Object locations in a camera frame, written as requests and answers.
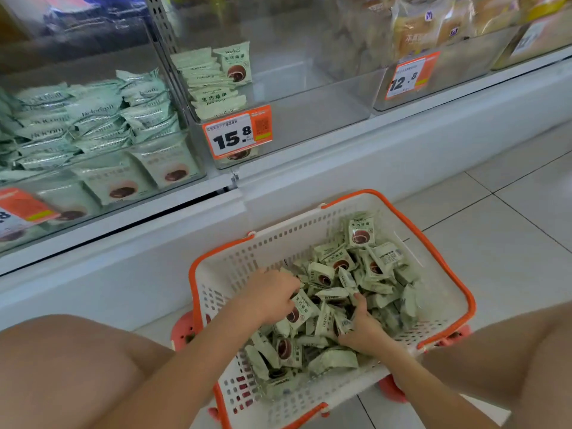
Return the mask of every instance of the price tag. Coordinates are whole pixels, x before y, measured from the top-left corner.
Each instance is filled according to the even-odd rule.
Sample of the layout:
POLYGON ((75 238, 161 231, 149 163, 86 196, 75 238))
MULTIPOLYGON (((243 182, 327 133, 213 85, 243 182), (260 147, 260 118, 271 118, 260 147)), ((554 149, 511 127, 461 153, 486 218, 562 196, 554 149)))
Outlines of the price tag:
POLYGON ((59 216, 18 188, 0 190, 0 238, 59 216))
POLYGON ((215 159, 272 141, 272 110, 269 105, 203 125, 215 159))
POLYGON ((552 20, 552 18, 536 21, 530 25, 526 33, 520 38, 517 47, 511 55, 518 55, 530 49, 534 42, 542 35, 544 27, 552 20))
POLYGON ((418 90, 425 86, 429 78, 431 78, 439 54, 440 52, 434 52, 433 54, 398 64, 390 88, 387 90, 386 99, 389 100, 401 93, 418 90))

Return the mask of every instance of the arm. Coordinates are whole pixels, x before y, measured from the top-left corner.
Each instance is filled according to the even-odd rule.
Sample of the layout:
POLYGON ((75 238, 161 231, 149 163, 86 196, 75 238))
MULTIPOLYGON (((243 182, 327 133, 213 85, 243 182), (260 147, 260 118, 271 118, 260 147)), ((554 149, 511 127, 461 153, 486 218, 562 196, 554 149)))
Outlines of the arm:
POLYGON ((278 271, 255 272, 245 289, 180 353, 91 429, 188 429, 213 385, 264 323, 286 317, 300 282, 278 271))
POLYGON ((366 299, 356 293, 354 331, 340 344, 371 355, 385 364, 427 429, 498 429, 487 415, 446 387, 391 339, 367 312, 366 299))

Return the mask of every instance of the white plastic basket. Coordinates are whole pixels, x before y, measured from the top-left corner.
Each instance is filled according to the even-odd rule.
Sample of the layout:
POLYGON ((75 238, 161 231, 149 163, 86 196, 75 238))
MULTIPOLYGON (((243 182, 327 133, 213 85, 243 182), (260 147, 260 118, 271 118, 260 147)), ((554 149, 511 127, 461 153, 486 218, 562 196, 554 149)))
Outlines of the white plastic basket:
MULTIPOLYGON (((453 274, 441 255, 411 221, 380 193, 362 190, 300 214, 248 237, 223 245, 199 257, 190 268, 195 328, 200 331, 247 282, 257 268, 280 268, 299 258, 311 257, 311 246, 333 239, 340 219, 357 211, 377 211, 376 240, 400 246, 422 277, 417 286, 419 322, 396 338, 412 355, 448 336, 475 313, 475 300, 453 274), (405 242, 396 230, 403 224, 413 236, 405 242)), ((214 388, 224 429, 296 429, 318 413, 360 393, 388 375, 379 363, 342 374, 326 373, 292 394, 274 402, 261 400, 246 355, 241 350, 214 388)))

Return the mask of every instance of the forearm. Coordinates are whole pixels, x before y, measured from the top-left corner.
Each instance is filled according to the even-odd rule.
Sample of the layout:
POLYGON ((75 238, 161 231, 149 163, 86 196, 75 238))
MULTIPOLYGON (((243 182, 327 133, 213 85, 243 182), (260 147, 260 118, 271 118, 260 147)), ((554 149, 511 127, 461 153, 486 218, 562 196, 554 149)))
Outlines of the forearm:
POLYGON ((260 326, 240 298, 93 429, 188 429, 212 387, 260 326))
POLYGON ((431 375, 409 353, 395 349, 379 355, 427 429, 498 429, 499 426, 465 398, 431 375))

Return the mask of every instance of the floor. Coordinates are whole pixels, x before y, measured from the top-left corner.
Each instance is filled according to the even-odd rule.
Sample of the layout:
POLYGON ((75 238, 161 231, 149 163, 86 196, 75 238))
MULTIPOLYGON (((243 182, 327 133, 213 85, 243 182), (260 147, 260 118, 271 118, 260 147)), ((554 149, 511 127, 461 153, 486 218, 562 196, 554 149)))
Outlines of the floor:
MULTIPOLYGON (((572 122, 397 203, 475 295, 473 328, 572 300, 572 122)), ((169 345, 189 308, 138 333, 169 345)), ((475 401, 495 421, 507 412, 475 401)), ((306 429, 422 429, 410 405, 376 387, 306 429)), ((217 428, 202 412, 193 429, 217 428)))

